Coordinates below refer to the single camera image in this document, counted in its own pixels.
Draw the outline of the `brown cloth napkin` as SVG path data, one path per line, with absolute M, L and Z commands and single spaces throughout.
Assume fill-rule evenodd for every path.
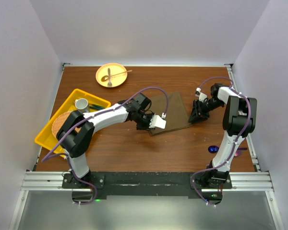
M 188 122 L 189 116 L 181 94 L 179 92 L 171 92 L 168 94 L 168 98 L 169 106 L 165 118 L 166 126 L 164 129 L 155 128 L 155 130 L 149 131 L 150 136 L 161 135 L 192 126 L 191 123 Z M 152 101 L 150 110 L 156 115 L 161 115 L 167 105 L 165 96 L 158 95 L 150 99 Z

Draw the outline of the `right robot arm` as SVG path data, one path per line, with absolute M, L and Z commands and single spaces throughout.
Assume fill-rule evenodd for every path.
M 197 88 L 189 122 L 202 122 L 210 112 L 225 107 L 222 127 L 224 136 L 216 156 L 206 169 L 192 176 L 192 182 L 200 187 L 216 188 L 227 182 L 235 152 L 245 138 L 254 131 L 256 124 L 257 100 L 237 92 L 232 86 L 216 83 L 211 86 L 211 97 Z

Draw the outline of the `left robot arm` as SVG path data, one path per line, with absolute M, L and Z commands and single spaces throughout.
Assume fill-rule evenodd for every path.
M 92 186 L 91 171 L 85 153 L 93 134 L 118 123 L 133 121 L 137 130 L 151 131 L 155 113 L 149 112 L 152 101 L 140 93 L 130 100 L 90 113 L 72 111 L 56 134 L 58 144 L 63 147 L 73 175 L 73 183 L 79 188 Z

